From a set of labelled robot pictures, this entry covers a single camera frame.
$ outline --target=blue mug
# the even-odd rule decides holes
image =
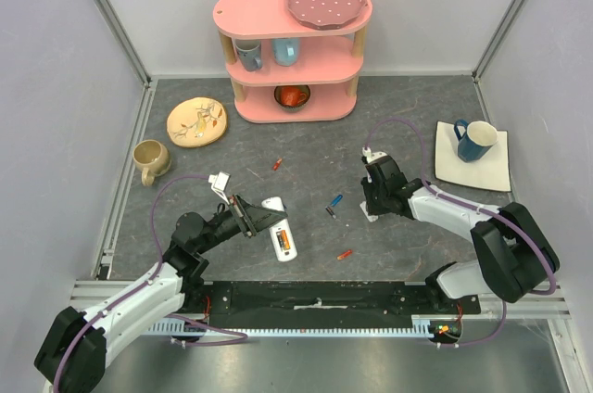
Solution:
[[[463,134],[460,133],[460,127],[465,131]],[[466,163],[483,157],[498,141],[498,131],[485,121],[468,123],[466,120],[457,120],[453,130],[459,141],[457,156]]]
[[[298,59],[300,51],[300,39],[298,38],[277,38],[271,40],[271,49],[274,52],[274,59],[281,66],[292,66]]]
[[[234,42],[237,55],[245,70],[256,71],[263,66],[261,62],[261,41],[255,39],[237,39]]]

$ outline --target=decorative plate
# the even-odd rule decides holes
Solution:
[[[227,127],[224,106],[205,96],[183,101],[167,118],[167,134],[181,147],[209,145],[222,137]]]
[[[336,30],[356,19],[367,0],[287,0],[288,11],[302,25]]]

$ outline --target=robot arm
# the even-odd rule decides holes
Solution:
[[[56,317],[34,363],[50,382],[74,337],[97,314],[102,316],[71,353],[59,382],[60,393],[92,391],[123,349],[153,323],[179,310],[191,296],[199,296],[204,282],[201,275],[208,267],[202,253],[239,233],[253,237],[287,217],[283,211],[250,205],[237,195],[227,198],[228,180],[229,175],[222,172],[210,177],[212,190],[225,201],[211,220],[195,212],[179,218],[157,276],[158,264],[113,298],[81,312],[68,307]],[[146,283],[133,296],[106,309]]]
[[[516,302],[546,279],[546,273],[531,248],[514,231],[478,210],[450,203],[429,192],[417,178],[408,182],[396,162],[383,152],[363,149],[367,177],[361,184],[366,201],[361,205],[370,221],[395,213],[420,222],[430,222],[473,243],[477,260],[450,263],[426,279],[442,299],[494,293],[507,302]],[[449,195],[459,201],[463,198]],[[495,212],[519,226],[536,243],[554,272],[558,257],[527,208],[510,203],[504,208],[477,205]]]

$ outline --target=shelf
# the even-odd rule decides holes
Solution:
[[[247,71],[236,61],[227,64],[231,77],[243,85],[327,84],[344,82],[356,76],[362,68],[362,57],[351,55],[352,41],[343,36],[303,38],[295,64],[279,66],[271,51],[271,41],[261,42],[263,67]]]
[[[344,118],[356,105],[346,85],[312,85],[311,98],[298,112],[287,112],[274,99],[273,87],[246,87],[246,100],[234,101],[239,114],[251,122],[329,121]]]
[[[314,30],[300,25],[286,9],[286,0],[220,0],[213,11],[219,31],[235,39],[302,38],[349,34],[363,28],[371,18],[372,3],[346,27]]]

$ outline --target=white square plate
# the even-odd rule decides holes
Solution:
[[[511,191],[506,131],[498,131],[498,142],[472,163],[457,156],[458,141],[453,124],[439,121],[435,141],[435,175],[439,180],[490,191]]]

